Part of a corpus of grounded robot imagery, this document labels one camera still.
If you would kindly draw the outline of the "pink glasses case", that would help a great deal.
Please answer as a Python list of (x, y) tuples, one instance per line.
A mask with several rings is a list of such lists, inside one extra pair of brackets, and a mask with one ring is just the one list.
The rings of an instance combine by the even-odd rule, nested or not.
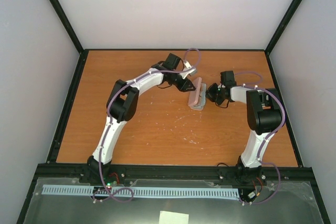
[(207, 85), (203, 82), (201, 77), (196, 78), (193, 81), (193, 85), (196, 89), (190, 92), (188, 106), (192, 110), (201, 111), (204, 109), (204, 106), (206, 104)]

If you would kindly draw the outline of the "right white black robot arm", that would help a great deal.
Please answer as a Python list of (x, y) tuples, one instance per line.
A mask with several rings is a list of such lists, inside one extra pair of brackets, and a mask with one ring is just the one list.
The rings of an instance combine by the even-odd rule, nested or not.
[(276, 88), (262, 89), (245, 83), (239, 86), (233, 71), (223, 71), (220, 75), (220, 84), (213, 83), (206, 97), (218, 107), (224, 101), (246, 104), (250, 134), (238, 158), (235, 177), (239, 183), (247, 184), (260, 176), (264, 153), (270, 140), (284, 126), (286, 113)]

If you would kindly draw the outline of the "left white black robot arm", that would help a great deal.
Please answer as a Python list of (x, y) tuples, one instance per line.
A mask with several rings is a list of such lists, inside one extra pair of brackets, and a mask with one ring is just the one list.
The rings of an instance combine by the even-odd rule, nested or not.
[(124, 126), (135, 115), (139, 97), (165, 82), (180, 92), (195, 91), (195, 85), (187, 76), (196, 72), (198, 64), (191, 65), (185, 58), (169, 54), (166, 60), (152, 65), (138, 77), (115, 82), (107, 102), (106, 123), (101, 138), (87, 161), (92, 179), (100, 184), (108, 180), (113, 150)]

